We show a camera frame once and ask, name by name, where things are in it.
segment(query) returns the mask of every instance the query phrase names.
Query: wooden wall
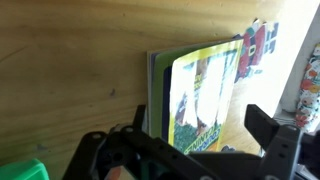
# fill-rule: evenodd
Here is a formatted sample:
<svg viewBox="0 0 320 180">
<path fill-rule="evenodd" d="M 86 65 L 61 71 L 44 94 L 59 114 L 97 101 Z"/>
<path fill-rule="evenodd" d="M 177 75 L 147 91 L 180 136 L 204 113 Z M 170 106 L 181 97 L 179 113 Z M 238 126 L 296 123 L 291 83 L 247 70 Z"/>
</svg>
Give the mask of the wooden wall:
<svg viewBox="0 0 320 180">
<path fill-rule="evenodd" d="M 280 22 L 278 48 L 292 52 L 276 56 L 287 58 L 289 75 L 317 5 L 303 0 L 2 0 L 0 163 L 37 157 L 51 179 L 60 179 L 84 133 L 130 122 L 136 105 L 147 102 L 147 50 L 229 38 L 258 17 Z M 272 107 L 286 76 L 276 82 Z M 242 125 L 246 96 L 241 94 L 250 92 L 245 84 L 236 85 L 229 127 Z M 226 130 L 224 142 L 255 152 L 254 143 L 237 145 L 240 131 Z M 251 144 L 252 138 L 244 141 Z"/>
</svg>

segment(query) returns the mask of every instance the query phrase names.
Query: book cover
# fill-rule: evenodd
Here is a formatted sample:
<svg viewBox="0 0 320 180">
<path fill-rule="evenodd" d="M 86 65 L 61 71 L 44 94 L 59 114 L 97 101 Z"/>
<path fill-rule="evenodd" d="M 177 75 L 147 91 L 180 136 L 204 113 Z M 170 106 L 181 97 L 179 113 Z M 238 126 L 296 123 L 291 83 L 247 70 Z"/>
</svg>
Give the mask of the book cover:
<svg viewBox="0 0 320 180">
<path fill-rule="evenodd" d="M 174 61 L 169 143 L 181 152 L 217 150 L 243 40 L 197 50 Z"/>
<path fill-rule="evenodd" d="M 163 134 L 163 132 L 167 132 L 166 129 L 169 128 L 169 113 L 163 110 L 164 107 L 169 108 L 169 96 L 167 94 L 169 94 L 171 79 L 167 77 L 171 75 L 168 70 L 171 71 L 174 60 L 198 49 L 226 41 L 230 40 L 148 52 L 148 127 L 151 137 L 162 137 L 167 140 L 167 134 Z"/>
</svg>

